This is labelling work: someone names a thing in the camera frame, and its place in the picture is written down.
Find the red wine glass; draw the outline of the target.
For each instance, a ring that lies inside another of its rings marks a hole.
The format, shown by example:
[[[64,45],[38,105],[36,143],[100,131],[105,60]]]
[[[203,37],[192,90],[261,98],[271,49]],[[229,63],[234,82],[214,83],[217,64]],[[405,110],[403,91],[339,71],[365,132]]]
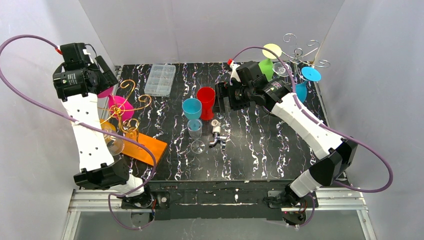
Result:
[[[214,117],[212,107],[215,103],[216,93],[211,87],[202,87],[196,94],[197,99],[201,102],[201,116],[204,121],[209,121]]]

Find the pink wine glass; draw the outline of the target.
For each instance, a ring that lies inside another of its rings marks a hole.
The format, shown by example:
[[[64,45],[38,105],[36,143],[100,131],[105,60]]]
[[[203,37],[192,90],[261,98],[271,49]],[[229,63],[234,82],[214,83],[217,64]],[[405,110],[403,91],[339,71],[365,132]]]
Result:
[[[118,114],[114,112],[114,108],[118,111],[121,120],[126,121],[133,117],[134,107],[122,96],[113,94],[113,90],[110,94],[98,94],[99,99],[107,98],[107,110],[112,114],[113,118],[117,118]]]

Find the light blue wine glass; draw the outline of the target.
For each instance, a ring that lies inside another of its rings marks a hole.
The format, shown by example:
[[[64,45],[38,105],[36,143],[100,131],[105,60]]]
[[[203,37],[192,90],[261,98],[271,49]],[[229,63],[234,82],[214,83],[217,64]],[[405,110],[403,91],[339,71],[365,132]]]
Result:
[[[196,98],[188,98],[183,101],[182,110],[188,119],[187,128],[193,132],[198,131],[201,128],[202,103]]]

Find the clear wine glass gold rack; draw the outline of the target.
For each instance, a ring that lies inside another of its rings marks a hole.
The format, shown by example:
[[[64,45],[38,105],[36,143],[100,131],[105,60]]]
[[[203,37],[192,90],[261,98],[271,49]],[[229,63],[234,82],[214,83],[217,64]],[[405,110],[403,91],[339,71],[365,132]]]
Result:
[[[192,138],[190,145],[195,154],[201,154],[205,150],[205,143],[201,140],[203,124],[200,119],[191,119],[187,123],[189,136]]]

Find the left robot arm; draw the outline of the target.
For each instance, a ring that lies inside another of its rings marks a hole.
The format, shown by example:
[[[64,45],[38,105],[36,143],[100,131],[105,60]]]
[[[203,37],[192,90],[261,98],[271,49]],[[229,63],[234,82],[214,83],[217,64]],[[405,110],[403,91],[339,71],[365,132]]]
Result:
[[[95,58],[87,44],[68,43],[58,47],[63,63],[53,73],[53,85],[67,114],[79,151],[80,172],[73,179],[87,190],[115,190],[127,198],[141,196],[143,180],[129,173],[125,161],[115,161],[105,134],[101,132],[98,94],[118,83],[102,56]]]

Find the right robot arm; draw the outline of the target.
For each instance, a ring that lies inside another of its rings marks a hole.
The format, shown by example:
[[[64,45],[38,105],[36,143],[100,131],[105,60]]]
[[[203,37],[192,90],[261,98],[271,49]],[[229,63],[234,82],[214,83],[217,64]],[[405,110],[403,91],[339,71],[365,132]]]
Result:
[[[320,187],[333,184],[351,164],[358,147],[354,141],[326,129],[283,81],[267,80],[254,61],[231,66],[230,80],[215,84],[213,110],[225,109],[228,98],[231,110],[248,108],[252,102],[287,123],[312,149],[318,162],[301,173],[279,196],[269,197],[270,204],[296,205]]]

